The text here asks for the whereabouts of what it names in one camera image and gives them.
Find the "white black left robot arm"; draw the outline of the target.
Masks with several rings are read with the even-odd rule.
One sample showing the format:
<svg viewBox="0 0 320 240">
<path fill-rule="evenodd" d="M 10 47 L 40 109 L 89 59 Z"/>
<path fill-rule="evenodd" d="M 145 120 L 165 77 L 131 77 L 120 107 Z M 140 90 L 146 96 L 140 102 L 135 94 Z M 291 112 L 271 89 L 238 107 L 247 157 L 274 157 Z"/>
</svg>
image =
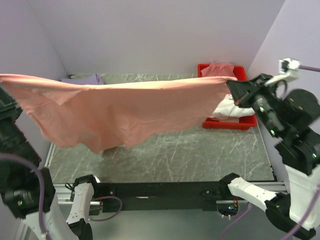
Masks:
<svg viewBox="0 0 320 240">
<path fill-rule="evenodd" d="M 40 240 L 91 240 L 91 201 L 100 195 L 93 175 L 71 186 L 71 211 L 64 218 L 48 168 L 16 125 L 22 109 L 0 90 L 0 196 L 13 216 Z"/>
</svg>

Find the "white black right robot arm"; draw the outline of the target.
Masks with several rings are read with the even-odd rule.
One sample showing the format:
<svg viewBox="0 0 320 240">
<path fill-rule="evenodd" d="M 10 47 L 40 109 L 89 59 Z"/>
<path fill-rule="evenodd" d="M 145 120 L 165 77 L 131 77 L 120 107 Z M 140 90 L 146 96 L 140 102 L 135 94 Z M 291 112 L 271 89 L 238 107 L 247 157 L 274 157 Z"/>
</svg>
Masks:
<svg viewBox="0 0 320 240">
<path fill-rule="evenodd" d="M 284 238 L 310 240 L 320 225 L 320 135 L 311 124 L 320 117 L 320 103 L 309 91 L 293 89 L 277 96 L 285 76 L 259 75 L 248 81 L 229 80 L 236 106 L 252 108 L 269 134 L 287 172 L 286 193 L 263 189 L 230 173 L 219 184 L 222 198 L 238 197 L 260 208 Z"/>
</svg>

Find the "salmon pink t shirt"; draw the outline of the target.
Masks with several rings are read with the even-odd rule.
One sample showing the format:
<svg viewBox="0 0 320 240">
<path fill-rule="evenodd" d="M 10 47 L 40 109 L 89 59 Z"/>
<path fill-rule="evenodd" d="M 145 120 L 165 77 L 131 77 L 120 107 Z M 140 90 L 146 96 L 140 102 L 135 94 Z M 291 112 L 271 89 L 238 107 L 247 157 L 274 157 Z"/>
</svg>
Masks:
<svg viewBox="0 0 320 240">
<path fill-rule="evenodd" d="M 2 74 L 1 85 L 60 148 L 92 152 L 138 145 L 149 136 L 199 126 L 228 94 L 225 76 L 78 85 Z"/>
</svg>

